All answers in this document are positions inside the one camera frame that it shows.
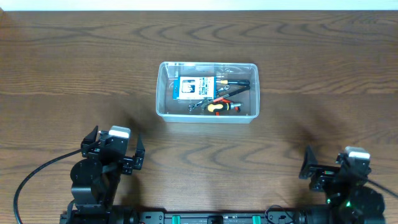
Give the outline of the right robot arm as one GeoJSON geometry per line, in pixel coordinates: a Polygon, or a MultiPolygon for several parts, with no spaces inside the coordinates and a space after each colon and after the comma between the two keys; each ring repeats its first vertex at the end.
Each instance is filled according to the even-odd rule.
{"type": "Polygon", "coordinates": [[[325,193],[326,204],[299,209],[294,223],[385,223],[384,197],[365,186],[370,182],[370,158],[365,149],[347,146],[336,158],[338,167],[324,166],[307,146],[299,178],[310,179],[310,190],[325,193]]]}

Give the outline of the small silver wrench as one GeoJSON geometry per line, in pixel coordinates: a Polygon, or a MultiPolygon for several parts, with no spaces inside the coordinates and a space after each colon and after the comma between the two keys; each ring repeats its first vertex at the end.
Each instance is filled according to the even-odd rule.
{"type": "Polygon", "coordinates": [[[224,87],[218,89],[216,91],[216,96],[214,99],[210,99],[210,98],[204,98],[203,100],[199,101],[198,103],[192,104],[188,106],[188,110],[189,112],[192,112],[194,109],[201,107],[202,109],[204,109],[207,105],[209,105],[210,103],[214,102],[217,97],[219,97],[220,93],[229,90],[230,86],[229,85],[225,85],[224,87]]]}

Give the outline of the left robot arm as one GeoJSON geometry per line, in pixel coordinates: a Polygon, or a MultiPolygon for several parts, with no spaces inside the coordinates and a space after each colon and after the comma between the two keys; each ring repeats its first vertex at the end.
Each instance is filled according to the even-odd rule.
{"type": "Polygon", "coordinates": [[[136,210],[114,205],[122,175],[142,169],[145,148],[137,137],[135,154],[126,155],[131,137],[129,128],[112,126],[108,131],[95,127],[81,142],[83,160],[71,169],[73,200],[60,216],[60,223],[139,223],[136,210]]]}

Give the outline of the slim yellow black screwdriver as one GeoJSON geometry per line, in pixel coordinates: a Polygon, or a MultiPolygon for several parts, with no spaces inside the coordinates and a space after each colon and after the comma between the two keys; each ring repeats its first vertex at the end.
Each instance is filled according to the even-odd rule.
{"type": "Polygon", "coordinates": [[[249,86],[249,80],[216,80],[217,83],[222,85],[239,85],[239,86],[249,86]]]}

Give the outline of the small claw hammer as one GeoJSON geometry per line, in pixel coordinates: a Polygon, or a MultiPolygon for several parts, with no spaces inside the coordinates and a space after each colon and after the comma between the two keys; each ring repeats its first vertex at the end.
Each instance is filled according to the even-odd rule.
{"type": "Polygon", "coordinates": [[[250,88],[251,88],[250,86],[245,86],[244,88],[240,88],[240,89],[238,89],[238,90],[232,91],[232,92],[227,93],[227,94],[225,94],[225,95],[223,95],[223,96],[219,96],[219,97],[217,97],[217,98],[215,98],[215,99],[212,99],[212,100],[204,100],[203,104],[201,105],[201,109],[205,109],[205,107],[206,107],[207,105],[209,105],[210,103],[219,102],[219,101],[221,101],[221,100],[223,100],[223,99],[229,98],[230,96],[234,96],[234,95],[237,95],[237,94],[239,94],[239,93],[242,93],[242,92],[244,92],[244,91],[246,91],[246,90],[249,90],[250,88]]]}

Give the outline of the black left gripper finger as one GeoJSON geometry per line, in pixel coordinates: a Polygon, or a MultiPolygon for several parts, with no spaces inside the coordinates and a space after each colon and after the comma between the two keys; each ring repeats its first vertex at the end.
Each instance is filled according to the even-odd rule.
{"type": "Polygon", "coordinates": [[[81,148],[93,144],[96,141],[97,133],[98,133],[98,126],[95,126],[94,129],[83,138],[81,142],[81,148]]]}
{"type": "Polygon", "coordinates": [[[134,155],[134,169],[141,170],[144,162],[145,147],[142,142],[141,135],[138,135],[136,144],[136,153],[134,155]]]}

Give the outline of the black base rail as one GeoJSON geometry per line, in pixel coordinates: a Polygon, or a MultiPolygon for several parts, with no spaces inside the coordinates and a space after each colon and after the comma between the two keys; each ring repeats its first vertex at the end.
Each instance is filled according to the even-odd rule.
{"type": "Polygon", "coordinates": [[[306,210],[268,208],[265,212],[204,213],[204,212],[138,212],[129,207],[114,207],[104,214],[81,214],[69,208],[61,214],[59,223],[122,223],[122,224],[331,224],[331,223],[384,223],[374,217],[351,217],[344,220],[328,207],[306,210]]]}

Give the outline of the clear plastic container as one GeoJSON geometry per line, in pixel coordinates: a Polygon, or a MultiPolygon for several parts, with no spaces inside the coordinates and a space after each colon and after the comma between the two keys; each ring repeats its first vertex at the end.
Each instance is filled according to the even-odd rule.
{"type": "MultiPolygon", "coordinates": [[[[245,86],[229,85],[223,96],[245,86]]],[[[156,112],[166,122],[180,123],[250,123],[259,115],[259,71],[253,63],[163,62],[159,66],[156,112]],[[241,111],[222,111],[219,116],[201,107],[189,112],[188,106],[201,100],[174,100],[174,81],[178,77],[216,77],[217,80],[249,80],[250,89],[226,100],[241,103],[241,111]]]]}

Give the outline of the stubby yellow black screwdriver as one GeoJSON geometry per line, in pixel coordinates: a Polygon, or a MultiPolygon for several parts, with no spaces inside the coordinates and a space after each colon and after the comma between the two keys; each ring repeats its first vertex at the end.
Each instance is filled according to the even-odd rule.
{"type": "Polygon", "coordinates": [[[209,104],[206,108],[211,113],[218,113],[222,111],[236,110],[240,106],[241,103],[217,102],[209,104]]]}

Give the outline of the blue white screwdriver box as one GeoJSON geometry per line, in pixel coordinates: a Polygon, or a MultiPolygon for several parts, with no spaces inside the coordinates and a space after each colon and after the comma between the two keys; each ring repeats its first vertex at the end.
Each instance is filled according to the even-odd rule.
{"type": "Polygon", "coordinates": [[[216,77],[178,77],[174,81],[174,100],[203,100],[216,96],[216,77]]]}

